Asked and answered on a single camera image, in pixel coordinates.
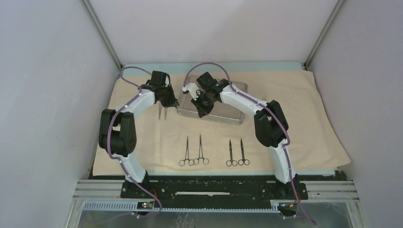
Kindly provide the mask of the metal surgical instrument tray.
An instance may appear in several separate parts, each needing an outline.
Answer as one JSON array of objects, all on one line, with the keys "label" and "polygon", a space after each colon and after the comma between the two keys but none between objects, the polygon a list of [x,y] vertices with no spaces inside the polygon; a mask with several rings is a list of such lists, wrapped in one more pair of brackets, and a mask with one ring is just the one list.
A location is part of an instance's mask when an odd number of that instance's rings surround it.
[{"label": "metal surgical instrument tray", "polygon": [[191,102],[192,96],[182,92],[182,85],[179,87],[177,113],[183,117],[196,120],[217,122],[223,124],[241,125],[245,119],[245,114],[239,109],[220,102],[214,104],[212,111],[204,116],[199,117],[196,107]]}]

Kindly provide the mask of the metal hemostat clamp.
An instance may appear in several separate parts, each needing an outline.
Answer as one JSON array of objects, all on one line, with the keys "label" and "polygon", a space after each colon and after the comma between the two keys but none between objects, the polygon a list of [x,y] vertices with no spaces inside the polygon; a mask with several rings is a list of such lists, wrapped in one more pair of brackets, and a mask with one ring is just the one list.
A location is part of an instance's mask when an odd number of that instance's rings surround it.
[{"label": "metal hemostat clamp", "polygon": [[198,153],[198,157],[193,159],[193,164],[194,165],[199,165],[200,162],[203,165],[208,165],[209,162],[210,162],[208,158],[204,157],[201,134],[199,134],[199,153]]},{"label": "metal hemostat clamp", "polygon": [[189,154],[189,138],[186,138],[186,149],[185,149],[185,156],[184,159],[179,160],[179,166],[183,167],[186,164],[188,164],[189,166],[193,166],[195,165],[194,160],[190,159],[190,154]]}]

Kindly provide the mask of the metal surgical scissors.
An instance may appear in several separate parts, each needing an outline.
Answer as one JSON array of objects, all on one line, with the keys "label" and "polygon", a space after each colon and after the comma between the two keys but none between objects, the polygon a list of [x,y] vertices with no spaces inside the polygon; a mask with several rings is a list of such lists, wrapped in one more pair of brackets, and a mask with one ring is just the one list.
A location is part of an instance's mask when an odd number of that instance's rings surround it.
[{"label": "metal surgical scissors", "polygon": [[240,166],[250,165],[249,159],[245,158],[244,144],[242,138],[240,139],[240,151],[241,151],[241,159],[238,160],[238,165]]}]

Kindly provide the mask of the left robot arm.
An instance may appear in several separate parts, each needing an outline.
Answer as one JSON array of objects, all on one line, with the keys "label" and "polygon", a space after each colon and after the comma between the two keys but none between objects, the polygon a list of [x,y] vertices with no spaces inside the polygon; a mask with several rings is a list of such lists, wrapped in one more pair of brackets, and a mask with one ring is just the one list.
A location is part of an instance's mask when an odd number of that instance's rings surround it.
[{"label": "left robot arm", "polygon": [[137,145],[135,120],[157,102],[164,108],[177,107],[179,102],[171,78],[165,72],[153,71],[151,78],[137,89],[137,94],[121,107],[102,111],[98,144],[111,159],[119,162],[126,180],[134,183],[132,192],[144,198],[150,192],[150,184],[144,181],[147,171],[134,152]]}]

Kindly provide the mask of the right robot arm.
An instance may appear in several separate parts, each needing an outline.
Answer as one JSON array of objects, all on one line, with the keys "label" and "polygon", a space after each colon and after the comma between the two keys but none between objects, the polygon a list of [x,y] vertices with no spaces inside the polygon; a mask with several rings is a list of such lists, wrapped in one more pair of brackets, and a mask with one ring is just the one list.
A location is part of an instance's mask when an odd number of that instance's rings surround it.
[{"label": "right robot arm", "polygon": [[296,191],[291,182],[296,173],[291,165],[287,146],[290,144],[287,133],[288,123],[279,102],[267,102],[243,92],[230,80],[214,79],[206,72],[196,79],[196,83],[182,86],[184,94],[190,94],[200,118],[209,115],[216,102],[235,107],[253,117],[257,140],[269,149],[275,164],[275,177],[280,183],[276,186],[277,194],[284,199],[290,198]]}]

